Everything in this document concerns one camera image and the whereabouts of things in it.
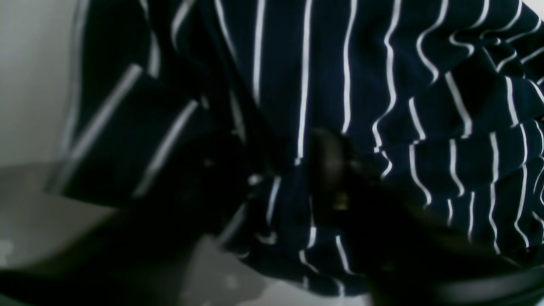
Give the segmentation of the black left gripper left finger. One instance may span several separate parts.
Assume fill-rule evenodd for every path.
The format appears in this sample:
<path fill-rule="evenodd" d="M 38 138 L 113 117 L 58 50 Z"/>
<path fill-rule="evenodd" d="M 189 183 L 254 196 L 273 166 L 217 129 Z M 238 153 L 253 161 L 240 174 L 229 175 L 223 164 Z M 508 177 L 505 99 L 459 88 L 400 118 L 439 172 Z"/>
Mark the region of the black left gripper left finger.
<path fill-rule="evenodd" d="M 175 306 L 200 238 L 219 235 L 245 191 L 233 136 L 189 143 L 153 190 L 59 253 L 1 271 L 1 295 L 29 306 Z"/>

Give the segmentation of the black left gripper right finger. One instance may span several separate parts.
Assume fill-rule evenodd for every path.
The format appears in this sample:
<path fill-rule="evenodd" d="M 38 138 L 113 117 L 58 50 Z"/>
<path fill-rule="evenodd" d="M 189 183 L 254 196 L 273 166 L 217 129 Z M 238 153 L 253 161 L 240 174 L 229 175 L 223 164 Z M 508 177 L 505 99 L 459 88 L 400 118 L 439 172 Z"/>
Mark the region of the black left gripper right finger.
<path fill-rule="evenodd" d="M 536 306 L 543 269 L 509 263 L 381 180 L 350 141 L 311 131 L 315 223 L 340 229 L 375 306 Z"/>

